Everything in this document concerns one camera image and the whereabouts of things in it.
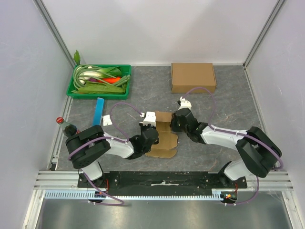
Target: black mounting plate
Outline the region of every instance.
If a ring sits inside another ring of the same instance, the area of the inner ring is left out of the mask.
[[[110,195],[115,196],[197,196],[211,195],[212,188],[239,189],[247,188],[245,177],[232,181],[226,187],[219,181],[217,173],[209,172],[118,172],[104,173],[108,179]],[[162,182],[172,185],[158,185]],[[96,183],[104,188],[105,183]],[[91,185],[80,174],[77,187],[89,188]]]

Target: red bottle cap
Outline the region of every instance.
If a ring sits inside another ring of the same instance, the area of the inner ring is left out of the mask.
[[[56,122],[57,122],[58,124],[63,123],[63,121],[64,121],[64,119],[63,119],[62,117],[58,117],[58,118],[56,119]]]

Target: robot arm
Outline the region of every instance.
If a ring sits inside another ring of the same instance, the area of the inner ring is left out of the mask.
[[[207,123],[198,122],[194,118],[189,101],[181,98],[178,104],[180,108],[173,113],[171,130],[185,132],[194,142],[224,146],[239,152],[240,160],[229,162],[221,169],[226,178],[234,181],[250,174],[266,177],[277,162],[277,159],[267,149],[236,133],[254,137],[272,148],[279,157],[282,156],[280,149],[260,128],[252,127],[250,130],[237,131],[212,126],[212,129]]]
[[[90,180],[95,181],[103,177],[102,168],[96,161],[103,154],[118,155],[125,159],[136,159],[149,152],[152,145],[159,143],[155,112],[142,113],[141,117],[144,118],[143,122],[139,124],[141,134],[133,136],[128,142],[105,133],[100,125],[92,126],[77,135],[69,137],[66,140],[69,154],[89,141],[106,137],[79,149],[71,157],[73,167],[82,169]]]

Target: blue object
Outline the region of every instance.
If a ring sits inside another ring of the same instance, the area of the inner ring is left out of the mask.
[[[104,108],[104,99],[97,98],[94,118],[93,118],[93,125],[101,125],[102,121],[102,114],[103,114],[103,108]]]

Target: white backdrop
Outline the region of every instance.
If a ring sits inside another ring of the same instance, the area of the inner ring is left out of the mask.
[[[44,0],[86,63],[242,63],[276,0]]]
[[[47,167],[72,69],[31,0],[0,8],[0,224],[18,229]]]
[[[286,1],[248,68],[266,130],[305,213],[305,2]]]

